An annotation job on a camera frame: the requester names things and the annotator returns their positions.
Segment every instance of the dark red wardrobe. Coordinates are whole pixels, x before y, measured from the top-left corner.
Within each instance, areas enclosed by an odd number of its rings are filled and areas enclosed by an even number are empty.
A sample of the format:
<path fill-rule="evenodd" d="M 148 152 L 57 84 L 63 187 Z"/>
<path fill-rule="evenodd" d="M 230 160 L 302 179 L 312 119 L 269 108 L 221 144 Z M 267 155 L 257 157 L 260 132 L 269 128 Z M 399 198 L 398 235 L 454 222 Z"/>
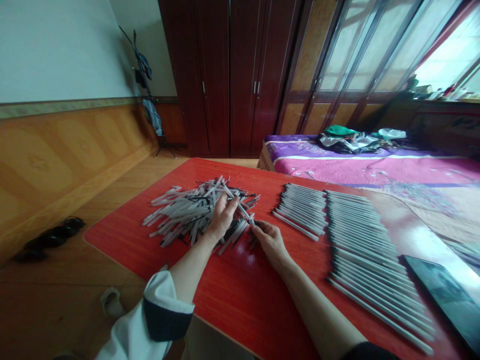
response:
<path fill-rule="evenodd" d="M 275 131 L 301 0 L 160 0 L 188 146 L 257 157 Z"/>

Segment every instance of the floor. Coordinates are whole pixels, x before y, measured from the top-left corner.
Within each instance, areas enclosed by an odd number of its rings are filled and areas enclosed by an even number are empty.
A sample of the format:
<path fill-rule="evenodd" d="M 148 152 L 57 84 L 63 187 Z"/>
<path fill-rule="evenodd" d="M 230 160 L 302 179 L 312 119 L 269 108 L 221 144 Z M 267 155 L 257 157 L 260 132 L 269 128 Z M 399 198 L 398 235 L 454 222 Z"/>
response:
<path fill-rule="evenodd" d="M 0 347 L 4 359 L 51 360 L 74 353 L 93 359 L 110 337 L 113 321 L 103 314 L 100 296 L 108 287 L 121 292 L 131 310 L 141 299 L 145 281 L 83 241 L 88 226 L 133 198 L 189 159 L 186 149 L 173 159 L 162 150 L 99 193 L 73 215 L 87 226 L 64 246 L 48 251 L 41 263 L 8 263 L 0 271 Z M 258 159 L 213 159 L 250 168 Z M 172 347 L 178 359 L 182 342 Z"/>

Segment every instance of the pink bedspread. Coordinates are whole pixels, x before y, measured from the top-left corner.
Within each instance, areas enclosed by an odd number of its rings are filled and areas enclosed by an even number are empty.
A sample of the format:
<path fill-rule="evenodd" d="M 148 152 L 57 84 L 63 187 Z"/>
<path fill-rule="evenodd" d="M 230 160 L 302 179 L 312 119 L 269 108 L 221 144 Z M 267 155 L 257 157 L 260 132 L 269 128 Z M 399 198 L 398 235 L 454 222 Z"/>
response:
<path fill-rule="evenodd" d="M 444 239 L 479 240 L 480 163 L 431 151 L 338 154 L 320 147 L 316 137 L 267 137 L 275 171 L 395 196 Z"/>

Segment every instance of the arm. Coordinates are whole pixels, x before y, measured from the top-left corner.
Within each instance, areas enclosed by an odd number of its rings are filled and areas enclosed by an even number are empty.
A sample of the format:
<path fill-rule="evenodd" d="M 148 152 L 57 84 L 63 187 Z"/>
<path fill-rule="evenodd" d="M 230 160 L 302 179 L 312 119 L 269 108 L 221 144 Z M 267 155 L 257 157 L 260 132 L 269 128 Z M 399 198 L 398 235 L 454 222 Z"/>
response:
<path fill-rule="evenodd" d="M 285 282 L 315 348 L 322 359 L 338 360 L 367 339 L 325 297 L 294 262 L 277 226 L 255 221 L 252 231 L 269 262 Z"/>
<path fill-rule="evenodd" d="M 211 223 L 205 234 L 170 269 L 178 300 L 191 303 L 194 299 L 195 291 L 210 254 L 230 227 L 239 201 L 239 198 L 236 197 L 227 204 L 227 194 L 223 193 L 216 203 Z"/>
<path fill-rule="evenodd" d="M 96 360 L 162 359 L 172 341 L 185 336 L 192 319 L 192 300 L 210 254 L 229 228 L 239 199 L 217 201 L 210 226 L 170 269 L 153 275 L 143 299 L 111 329 L 111 338 Z"/>

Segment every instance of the red tabletop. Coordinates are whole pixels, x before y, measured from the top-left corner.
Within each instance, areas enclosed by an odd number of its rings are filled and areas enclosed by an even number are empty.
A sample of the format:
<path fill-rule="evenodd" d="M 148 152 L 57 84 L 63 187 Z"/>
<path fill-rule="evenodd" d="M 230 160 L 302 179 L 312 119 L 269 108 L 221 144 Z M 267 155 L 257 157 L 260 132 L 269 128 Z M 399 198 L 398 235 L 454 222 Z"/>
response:
<path fill-rule="evenodd" d="M 164 264 L 172 266 L 189 249 L 181 241 L 161 248 L 160 237 L 149 237 L 156 226 L 153 229 L 144 227 L 142 219 L 155 209 L 150 206 L 150 200 L 162 195 L 170 186 L 196 188 L 196 180 L 206 181 L 220 175 L 231 176 L 230 184 L 234 187 L 261 194 L 260 201 L 252 209 L 256 213 L 255 218 L 279 226 L 292 258 L 327 298 L 369 341 L 400 358 L 424 359 L 427 356 L 325 281 L 331 269 L 326 235 L 314 242 L 270 214 L 279 203 L 284 184 L 295 183 L 316 190 L 327 189 L 369 198 L 389 229 L 400 254 L 445 266 L 480 303 L 480 278 L 477 274 L 400 200 L 373 191 L 199 158 L 188 160 L 99 221 L 86 232 L 85 240 L 148 280 Z M 260 358 L 317 359 L 317 352 L 287 288 L 268 264 L 261 247 L 249 250 L 246 240 L 245 234 L 233 250 L 226 250 L 222 256 L 212 255 L 195 294 L 194 313 Z M 430 309 L 427 315 L 434 321 L 437 330 L 435 341 L 429 343 L 435 351 L 434 357 L 465 357 L 465 350 L 450 334 L 440 314 L 425 296 L 422 298 Z"/>

